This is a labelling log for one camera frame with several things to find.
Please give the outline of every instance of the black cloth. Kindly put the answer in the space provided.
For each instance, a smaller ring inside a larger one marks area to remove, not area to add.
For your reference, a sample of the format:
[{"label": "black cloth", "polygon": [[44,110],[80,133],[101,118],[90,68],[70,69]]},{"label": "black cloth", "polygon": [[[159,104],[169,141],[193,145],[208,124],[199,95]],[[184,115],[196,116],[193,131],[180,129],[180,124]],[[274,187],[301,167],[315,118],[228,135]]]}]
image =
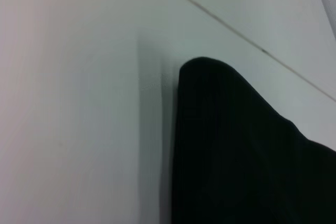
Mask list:
[{"label": "black cloth", "polygon": [[336,153],[229,65],[182,66],[175,130],[172,224],[336,223]]}]

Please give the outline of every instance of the dark green fabric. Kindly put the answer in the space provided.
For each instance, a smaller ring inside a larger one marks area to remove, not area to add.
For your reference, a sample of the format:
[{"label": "dark green fabric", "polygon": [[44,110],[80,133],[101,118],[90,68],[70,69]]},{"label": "dark green fabric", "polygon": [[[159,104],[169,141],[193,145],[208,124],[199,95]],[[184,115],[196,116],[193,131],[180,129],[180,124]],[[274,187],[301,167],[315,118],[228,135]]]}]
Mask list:
[{"label": "dark green fabric", "polygon": [[229,65],[180,69],[172,223],[336,223],[336,153]]}]

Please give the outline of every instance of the black fabric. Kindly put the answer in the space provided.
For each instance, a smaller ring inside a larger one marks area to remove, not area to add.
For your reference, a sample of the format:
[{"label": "black fabric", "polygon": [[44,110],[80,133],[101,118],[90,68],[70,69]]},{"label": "black fabric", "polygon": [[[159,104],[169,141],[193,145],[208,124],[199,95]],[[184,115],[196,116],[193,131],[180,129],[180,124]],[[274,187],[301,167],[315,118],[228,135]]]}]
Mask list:
[{"label": "black fabric", "polygon": [[232,67],[180,69],[172,223],[336,223],[336,153],[306,139]]}]

